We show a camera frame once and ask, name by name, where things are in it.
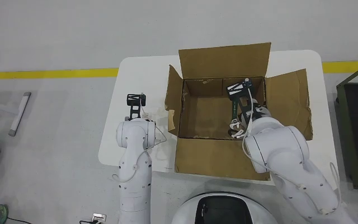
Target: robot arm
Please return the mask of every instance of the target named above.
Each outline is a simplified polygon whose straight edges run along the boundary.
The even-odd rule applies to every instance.
[[[251,111],[242,110],[241,114],[241,124],[246,128],[242,145],[256,172],[270,171],[279,192],[307,221],[354,224],[341,206],[340,192],[339,196],[335,194],[321,171],[309,159],[303,135],[293,126],[283,126],[271,117],[267,109],[260,110],[262,107],[252,98],[250,86],[249,80],[245,80],[241,85],[242,92],[239,92],[240,97],[247,90],[248,105],[251,105]]]

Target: cable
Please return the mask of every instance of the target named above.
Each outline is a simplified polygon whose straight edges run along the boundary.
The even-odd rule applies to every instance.
[[[101,224],[103,222],[100,222],[98,220],[94,220],[94,221],[84,221],[84,220],[80,220],[79,224],[82,224],[82,223],[90,223],[90,224]]]
[[[139,154],[139,156],[137,157],[137,159],[136,159],[136,163],[135,163],[136,166],[138,166],[138,160],[139,160],[139,158],[141,157],[141,155],[142,155],[144,152],[147,152],[148,150],[154,148],[155,146],[157,146],[157,145],[159,145],[159,144],[161,144],[161,143],[167,141],[167,137],[164,135],[164,133],[163,133],[157,126],[156,126],[156,129],[158,129],[158,130],[162,133],[162,136],[164,137],[164,141],[159,141],[158,143],[156,143],[156,144],[154,144],[154,145],[152,145],[152,146],[146,148],[143,152],[141,152],[141,153]],[[117,174],[112,174],[112,178],[113,178],[115,181],[119,182],[119,183],[125,183],[125,182],[128,182],[128,181],[130,181],[131,179],[133,179],[135,173],[136,173],[136,170],[134,170],[133,175],[132,175],[130,178],[128,178],[127,180],[120,180],[120,179],[119,179],[119,176],[118,176]]]
[[[16,221],[16,222],[23,222],[23,223],[27,223],[27,224],[32,224],[31,222],[26,222],[26,221],[23,221],[23,220],[16,220],[14,218],[10,218],[10,217],[7,217],[8,220],[13,220],[13,221]]]
[[[332,175],[333,175],[333,178],[336,182],[336,185],[337,185],[337,189],[338,189],[338,205],[337,205],[337,208],[336,210],[338,210],[338,208],[341,206],[342,204],[342,193],[341,193],[341,187],[340,187],[340,175],[336,169],[336,166],[330,162],[329,163],[329,167],[331,168],[331,172],[332,172]]]

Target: cardboard box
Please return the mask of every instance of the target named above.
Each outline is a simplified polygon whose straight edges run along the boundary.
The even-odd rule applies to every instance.
[[[225,88],[250,77],[254,98],[272,117],[312,139],[304,70],[265,78],[271,43],[179,50],[181,78],[169,66],[165,107],[168,131],[178,137],[176,172],[268,180],[255,172],[242,142],[228,135],[232,102]]]

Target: concrete floor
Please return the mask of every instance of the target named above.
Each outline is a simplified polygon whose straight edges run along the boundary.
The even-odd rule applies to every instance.
[[[345,178],[334,105],[335,85],[347,76],[325,74],[325,82],[342,196],[358,218],[358,190]],[[119,197],[111,178],[117,168],[97,157],[114,84],[115,78],[0,80],[0,103],[17,105],[23,92],[32,92],[15,137],[7,135],[13,116],[0,113],[0,203],[9,205],[10,217],[34,224],[78,223],[98,212],[107,215],[107,223],[117,223]],[[186,199],[210,190],[245,194],[278,223],[306,223],[274,186],[158,172],[153,173],[152,223],[171,223]]]

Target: table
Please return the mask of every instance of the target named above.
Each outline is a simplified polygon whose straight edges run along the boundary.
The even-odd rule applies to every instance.
[[[145,93],[146,113],[168,138],[168,141],[155,147],[150,156],[153,171],[175,172],[175,150],[177,137],[167,132],[167,111],[164,99],[167,91],[169,64],[181,75],[179,56],[133,57],[126,58],[120,64],[114,87],[111,105],[107,115],[98,158],[104,165],[118,166],[125,152],[116,142],[116,128],[129,115],[126,105],[127,94]],[[312,112],[313,140],[308,141],[310,159],[321,170],[333,188],[336,187],[329,163],[337,166],[331,121],[328,111],[327,95],[323,79],[322,61],[318,53],[312,50],[291,50],[270,52],[266,77],[307,70],[310,109]],[[273,181],[232,179],[237,181],[274,185]]]

